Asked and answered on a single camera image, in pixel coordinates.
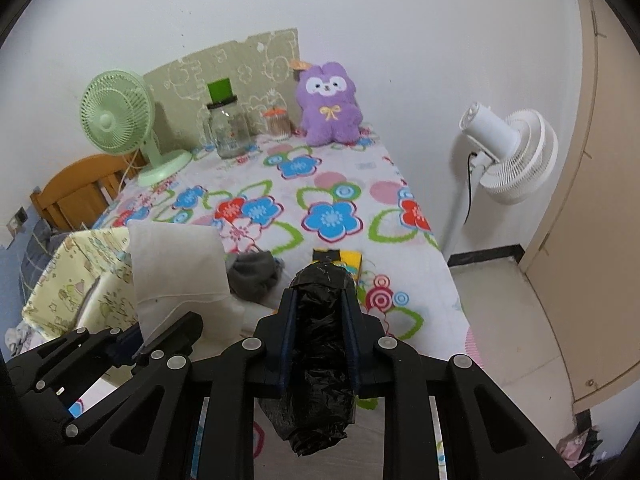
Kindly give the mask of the wall power socket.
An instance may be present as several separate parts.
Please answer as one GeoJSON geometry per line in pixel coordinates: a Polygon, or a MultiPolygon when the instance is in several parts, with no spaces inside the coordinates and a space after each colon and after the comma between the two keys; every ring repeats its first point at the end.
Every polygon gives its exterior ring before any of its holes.
{"type": "Polygon", "coordinates": [[[21,232],[24,224],[28,220],[28,213],[24,207],[21,207],[8,221],[6,227],[8,228],[10,234],[15,236],[17,233],[21,232]]]}

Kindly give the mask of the toothpick jar orange lid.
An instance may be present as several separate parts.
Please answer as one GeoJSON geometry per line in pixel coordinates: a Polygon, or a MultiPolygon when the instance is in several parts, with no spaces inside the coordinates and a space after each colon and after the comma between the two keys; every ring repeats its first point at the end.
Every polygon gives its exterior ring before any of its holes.
{"type": "Polygon", "coordinates": [[[267,133],[273,140],[284,140],[292,134],[292,124],[288,111],[282,107],[271,107],[262,113],[267,133]]]}

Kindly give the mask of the purple plush bunny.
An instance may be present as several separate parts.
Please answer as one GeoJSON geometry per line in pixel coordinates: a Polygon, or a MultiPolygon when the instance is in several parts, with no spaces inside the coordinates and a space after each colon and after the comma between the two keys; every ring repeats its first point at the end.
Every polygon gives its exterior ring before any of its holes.
{"type": "Polygon", "coordinates": [[[300,126],[310,146],[355,144],[363,114],[356,86],[337,62],[313,65],[299,76],[296,101],[302,110],[300,126]]]}

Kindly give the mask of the beige wooden door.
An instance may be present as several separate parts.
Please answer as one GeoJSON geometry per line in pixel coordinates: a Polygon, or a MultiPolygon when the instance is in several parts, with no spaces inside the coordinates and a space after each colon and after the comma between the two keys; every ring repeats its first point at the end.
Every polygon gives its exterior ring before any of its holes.
{"type": "Polygon", "coordinates": [[[558,184],[521,262],[574,409],[639,378],[639,53],[605,0],[578,0],[582,86],[558,184]]]}

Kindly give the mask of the green patterned cardboard panel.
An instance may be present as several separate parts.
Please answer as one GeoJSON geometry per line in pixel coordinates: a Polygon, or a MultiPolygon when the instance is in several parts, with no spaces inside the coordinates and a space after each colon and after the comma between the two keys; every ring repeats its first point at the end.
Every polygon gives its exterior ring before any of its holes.
{"type": "Polygon", "coordinates": [[[298,30],[262,32],[243,42],[224,44],[191,53],[151,70],[143,76],[155,102],[154,132],[160,150],[193,150],[207,140],[203,122],[207,116],[210,82],[227,78],[253,134],[264,131],[262,114],[284,108],[294,124],[300,119],[295,99],[294,70],[299,58],[298,30]]]}

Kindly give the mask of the grey socks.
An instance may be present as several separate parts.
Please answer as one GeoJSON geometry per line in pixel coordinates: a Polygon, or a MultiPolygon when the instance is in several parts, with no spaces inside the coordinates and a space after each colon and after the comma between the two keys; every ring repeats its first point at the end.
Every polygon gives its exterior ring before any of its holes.
{"type": "Polygon", "coordinates": [[[232,294],[259,304],[278,284],[283,262],[271,252],[242,252],[226,259],[226,272],[232,294]]]}

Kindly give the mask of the blue plaid pillow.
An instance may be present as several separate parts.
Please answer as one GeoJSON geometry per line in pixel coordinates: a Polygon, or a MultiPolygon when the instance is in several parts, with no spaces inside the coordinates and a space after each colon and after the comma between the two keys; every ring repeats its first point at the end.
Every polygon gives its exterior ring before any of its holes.
{"type": "Polygon", "coordinates": [[[29,300],[44,270],[67,235],[68,232],[52,228],[47,220],[40,219],[35,224],[18,270],[18,287],[23,304],[29,300]]]}

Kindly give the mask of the green desk fan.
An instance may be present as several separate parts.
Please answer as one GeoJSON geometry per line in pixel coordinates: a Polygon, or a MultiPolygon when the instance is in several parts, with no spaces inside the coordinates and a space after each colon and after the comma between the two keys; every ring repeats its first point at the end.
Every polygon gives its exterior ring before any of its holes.
{"type": "Polygon", "coordinates": [[[141,186],[152,186],[186,168],[186,150],[163,154],[155,139],[155,100],[142,76],[107,70],[89,82],[80,101],[80,124],[89,141],[109,155],[140,152],[148,163],[139,171],[141,186]]]}

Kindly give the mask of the white cotton pad pack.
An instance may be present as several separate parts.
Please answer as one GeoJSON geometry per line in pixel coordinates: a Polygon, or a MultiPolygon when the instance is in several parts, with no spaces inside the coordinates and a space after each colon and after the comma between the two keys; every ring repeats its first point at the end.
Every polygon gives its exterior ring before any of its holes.
{"type": "Polygon", "coordinates": [[[128,252],[143,341],[150,344],[188,312],[198,314],[198,343],[219,352],[241,339],[244,309],[231,296],[226,254],[213,226],[133,221],[128,252]]]}

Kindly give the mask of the black plastic bag roll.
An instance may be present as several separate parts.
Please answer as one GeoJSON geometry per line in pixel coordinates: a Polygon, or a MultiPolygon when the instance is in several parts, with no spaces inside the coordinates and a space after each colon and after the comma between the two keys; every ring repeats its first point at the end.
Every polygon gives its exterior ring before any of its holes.
{"type": "Polygon", "coordinates": [[[293,453],[308,456],[347,437],[355,417],[354,358],[343,302],[352,277],[318,261],[296,274],[293,328],[284,348],[284,385],[258,404],[293,453]]]}

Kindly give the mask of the white standing fan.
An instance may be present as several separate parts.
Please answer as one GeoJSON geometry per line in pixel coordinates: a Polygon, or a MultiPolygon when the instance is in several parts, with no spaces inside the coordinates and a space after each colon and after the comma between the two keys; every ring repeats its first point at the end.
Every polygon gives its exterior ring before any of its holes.
{"type": "Polygon", "coordinates": [[[531,108],[501,118],[474,102],[463,113],[459,129],[472,151],[465,159],[464,185],[440,245],[445,258],[454,253],[478,190],[504,206],[524,202],[549,180],[559,151],[554,129],[531,108]]]}

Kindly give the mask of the yellow cartoon tissue pack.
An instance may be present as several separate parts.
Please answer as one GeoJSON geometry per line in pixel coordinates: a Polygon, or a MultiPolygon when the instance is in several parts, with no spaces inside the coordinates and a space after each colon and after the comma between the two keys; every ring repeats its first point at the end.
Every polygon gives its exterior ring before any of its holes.
{"type": "Polygon", "coordinates": [[[359,282],[362,267],[361,252],[356,252],[356,250],[314,248],[311,261],[329,261],[334,266],[340,266],[345,269],[355,283],[359,282]]]}

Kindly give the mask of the floral tablecloth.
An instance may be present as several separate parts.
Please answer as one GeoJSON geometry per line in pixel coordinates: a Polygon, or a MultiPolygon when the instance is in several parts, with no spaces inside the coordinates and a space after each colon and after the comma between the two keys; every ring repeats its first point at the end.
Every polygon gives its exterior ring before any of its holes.
{"type": "Polygon", "coordinates": [[[259,139],[242,156],[200,148],[178,174],[152,186],[131,180],[88,229],[133,221],[217,229],[227,255],[271,252],[278,284],[255,309],[275,309],[314,248],[356,250],[358,304],[387,336],[446,359],[473,335],[434,234],[380,139],[311,148],[303,140],[259,139]]]}

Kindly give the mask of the green cup on jar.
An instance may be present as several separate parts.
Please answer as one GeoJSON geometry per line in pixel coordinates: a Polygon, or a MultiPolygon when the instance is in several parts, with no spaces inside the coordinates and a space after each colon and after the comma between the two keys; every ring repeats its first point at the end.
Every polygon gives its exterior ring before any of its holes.
{"type": "Polygon", "coordinates": [[[207,84],[209,99],[212,104],[228,104],[236,99],[232,90],[231,80],[222,78],[207,84]]]}

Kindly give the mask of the glass mason jar mug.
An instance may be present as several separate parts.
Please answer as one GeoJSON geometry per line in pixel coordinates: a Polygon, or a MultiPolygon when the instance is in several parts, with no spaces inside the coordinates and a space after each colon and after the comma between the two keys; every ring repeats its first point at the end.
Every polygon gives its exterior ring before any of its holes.
{"type": "Polygon", "coordinates": [[[248,152],[250,130],[237,98],[209,103],[203,127],[222,159],[239,157],[248,152]]]}

